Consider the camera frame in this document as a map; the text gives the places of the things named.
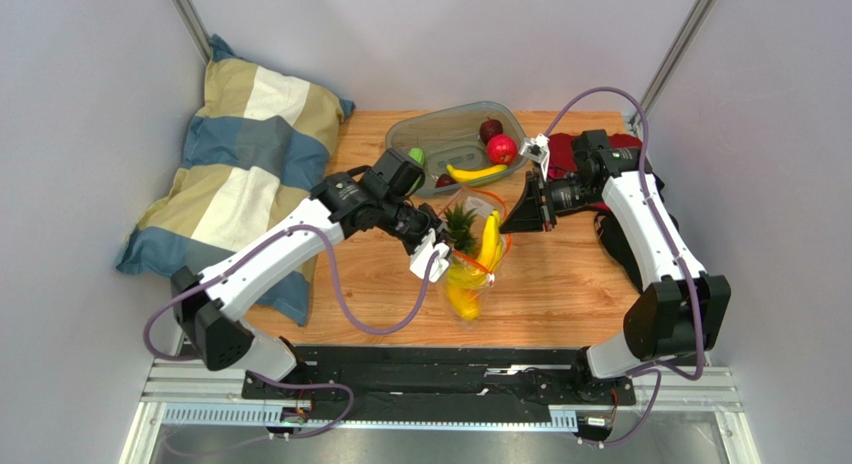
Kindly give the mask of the orange toy pineapple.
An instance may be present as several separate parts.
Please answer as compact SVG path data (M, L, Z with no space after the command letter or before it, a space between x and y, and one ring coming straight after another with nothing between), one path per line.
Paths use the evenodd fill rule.
M477 238L472 233L477 217L476 212L466 210L463 204L454 204L444 211L444 217L454 249L473 257L479 250Z

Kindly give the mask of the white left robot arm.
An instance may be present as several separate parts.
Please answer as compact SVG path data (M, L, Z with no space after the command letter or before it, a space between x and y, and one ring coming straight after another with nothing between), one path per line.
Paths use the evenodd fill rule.
M198 274L176 273L172 282L178 293L168 308L205 367L285 379L298 365L295 351L284 339L248 324L247 312L319 253L335 266L335 245L373 228L402 243L409 269L422 284L414 308L400 323L363 330L387 335L410 323L428 287L448 270L451 254L445 222L430 205L409 200L425 181L417 161L388 149L372 166L323 178L279 224L233 256Z

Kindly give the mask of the yellow orange mango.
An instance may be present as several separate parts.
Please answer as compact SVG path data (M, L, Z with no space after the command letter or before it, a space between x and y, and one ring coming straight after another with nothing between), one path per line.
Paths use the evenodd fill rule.
M480 303L475 291L457 286L447 286L445 295L458 317L466 321L479 318Z

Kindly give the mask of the yellow banana bunch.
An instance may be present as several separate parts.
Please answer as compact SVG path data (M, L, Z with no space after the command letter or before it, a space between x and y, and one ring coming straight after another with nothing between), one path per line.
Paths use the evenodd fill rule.
M487 287L504 255L505 242L499 232L501 214L492 209L487 215L476 211L472 233L477 238L479 250L469 257L453 249L451 265L447 271L447 284L464 289Z

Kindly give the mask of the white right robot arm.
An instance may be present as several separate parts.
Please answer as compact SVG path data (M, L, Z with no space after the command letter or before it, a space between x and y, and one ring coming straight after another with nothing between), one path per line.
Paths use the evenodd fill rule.
M558 217L603 204L620 226L640 278L641 294L621 331L585 349L578 360L593 379L628 376L678 357L703 362L714 348L731 288L711 275L683 241L659 195L656 176L639 147L614 148L605 131L586 131L571 146L576 169L549 181L549 140L523 140L534 162L524 193L500 227L503 234L551 230Z

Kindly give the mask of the clear zip top bag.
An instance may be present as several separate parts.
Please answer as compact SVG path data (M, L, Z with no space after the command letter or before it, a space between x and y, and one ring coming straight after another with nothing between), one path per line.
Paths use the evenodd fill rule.
M500 232L508 214L499 196L469 186L461 187L441 209L452 244L441 293L461 320L472 322L480 317L512 247L512 238Z

